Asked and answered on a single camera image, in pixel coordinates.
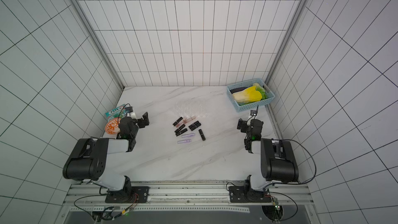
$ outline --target yellow toy cabbage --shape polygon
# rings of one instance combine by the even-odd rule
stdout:
[[[232,96],[239,105],[253,103],[262,99],[262,95],[256,90],[256,86],[248,87],[243,91],[233,93]]]

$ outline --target marble table surface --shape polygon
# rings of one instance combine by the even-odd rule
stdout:
[[[108,155],[107,166],[130,180],[244,180],[261,173],[260,156],[245,150],[245,134],[236,129],[250,110],[236,112],[225,86],[126,87],[118,106],[124,103],[132,105],[138,118],[148,112],[150,122],[139,129],[132,152]],[[177,144],[184,138],[175,136],[172,124],[185,115],[197,116],[206,141],[197,128],[191,143]],[[257,119],[264,122],[262,137],[275,138],[264,106]]]

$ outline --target black mounting plate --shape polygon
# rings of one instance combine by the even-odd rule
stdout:
[[[229,191],[229,200],[233,203],[248,203],[248,202],[272,202],[271,197],[261,196],[262,194],[253,192],[261,192],[262,191],[249,191],[247,196],[245,196],[245,188],[244,186],[230,186],[228,188]]]
[[[131,187],[132,194],[138,194],[138,203],[146,203],[148,199],[149,187]],[[135,196],[133,196],[129,201],[124,201],[124,199],[112,198],[109,194],[106,195],[105,203],[133,203]]]

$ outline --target orange plate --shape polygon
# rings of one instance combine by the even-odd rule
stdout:
[[[120,132],[119,122],[120,118],[111,119],[105,126],[105,132],[110,135]]]

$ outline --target blue plastic basket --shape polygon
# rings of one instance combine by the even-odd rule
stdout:
[[[264,100],[253,102],[253,103],[246,104],[246,105],[243,105],[243,106],[238,105],[238,103],[236,102],[236,100],[232,96],[230,90],[238,88],[238,87],[251,87],[253,85],[253,83],[255,83],[255,82],[260,84],[260,86],[262,86],[266,90],[267,98],[264,99]],[[248,81],[245,81],[245,82],[239,82],[239,83],[235,83],[235,84],[226,86],[226,92],[228,94],[229,100],[231,101],[232,105],[234,105],[235,110],[237,112],[242,112],[244,110],[247,110],[247,109],[250,109],[250,108],[253,108],[253,107],[257,107],[257,106],[267,105],[267,104],[271,103],[273,98],[275,98],[275,94],[273,92],[271,92],[271,90],[267,87],[267,85],[260,78],[256,78],[256,79],[248,80]]]

